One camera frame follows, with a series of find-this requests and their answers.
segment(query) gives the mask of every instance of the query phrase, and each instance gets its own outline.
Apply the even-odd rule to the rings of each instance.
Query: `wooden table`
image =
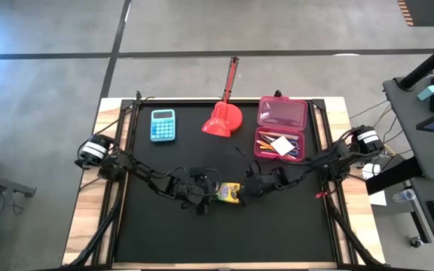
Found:
[[[215,99],[215,98],[196,98],[196,99]],[[235,99],[258,99],[258,98],[235,98]],[[346,103],[343,97],[301,97],[292,99],[324,99],[328,122],[331,128],[333,141],[338,139],[350,127],[350,120],[347,114]],[[120,112],[121,98],[102,99],[96,118],[94,132],[101,130],[114,120],[118,119]],[[323,131],[322,118],[320,111],[316,111],[319,134],[323,148],[327,147],[326,136]],[[124,130],[122,133],[122,146],[126,142],[128,119],[125,120]],[[115,136],[116,125],[107,129],[104,134]],[[97,170],[91,169],[83,174],[81,185],[88,183],[96,178]],[[360,171],[353,171],[354,175],[360,175]],[[347,212],[350,219],[350,225],[354,233],[358,236],[362,244],[371,252],[373,257],[384,263],[383,251],[377,234],[376,224],[374,222],[373,211],[368,199],[368,192],[363,181],[348,178],[342,184]],[[86,187],[78,194],[75,212],[73,214],[72,224],[66,243],[65,253],[63,255],[63,264],[72,262],[85,247],[91,236],[98,227],[102,198],[105,190],[105,181],[100,180],[95,184]],[[108,249],[109,229],[105,233],[102,242],[102,251],[100,261],[104,262]],[[345,263],[349,263],[349,254],[347,253],[347,240],[344,233],[338,226],[338,236],[341,244],[341,251]],[[178,263],[178,264],[153,264],[153,263],[114,263],[114,269],[151,269],[151,268],[231,268],[231,269],[306,269],[306,268],[335,268],[333,262],[310,262],[310,263]]]

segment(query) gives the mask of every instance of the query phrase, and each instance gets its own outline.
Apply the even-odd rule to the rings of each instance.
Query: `white paper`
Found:
[[[376,166],[374,166],[374,174],[378,175],[380,174],[381,171],[381,166],[376,164]],[[372,163],[367,163],[365,164],[365,166],[362,168],[362,177],[367,180],[371,177],[373,177],[373,164]],[[377,193],[372,194],[371,196],[369,196],[369,202],[371,204],[374,205],[379,205],[379,206],[386,206],[386,195],[384,194],[384,191],[379,191]]]
[[[274,140],[271,144],[272,148],[277,151],[280,156],[286,155],[288,152],[294,149],[294,146],[285,137],[281,136]]]

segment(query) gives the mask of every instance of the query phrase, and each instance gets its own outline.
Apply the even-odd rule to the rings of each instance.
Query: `calculator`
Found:
[[[175,139],[175,112],[173,109],[153,110],[150,122],[150,140],[165,142]]]

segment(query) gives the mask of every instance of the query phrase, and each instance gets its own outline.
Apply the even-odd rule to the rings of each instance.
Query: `concrete floor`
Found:
[[[123,0],[0,0],[0,53],[110,52]],[[408,27],[395,0],[134,0],[121,52],[433,48],[434,28]],[[427,55],[242,57],[234,96],[344,96],[350,115],[385,100],[383,80]],[[59,266],[107,59],[0,60],[0,176],[38,187],[3,215],[0,270]],[[227,58],[119,59],[110,97],[220,96]],[[382,108],[352,119],[372,125]],[[383,135],[393,115],[378,125]],[[391,134],[399,131],[399,125]],[[404,136],[390,142],[409,149]],[[377,217],[387,263],[434,269],[407,215]]]

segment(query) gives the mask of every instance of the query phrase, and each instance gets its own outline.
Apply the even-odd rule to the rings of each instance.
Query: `sticky note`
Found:
[[[274,140],[270,145],[280,156],[284,156],[294,149],[294,146],[291,144],[291,142],[289,142],[289,140],[287,140],[284,136]]]

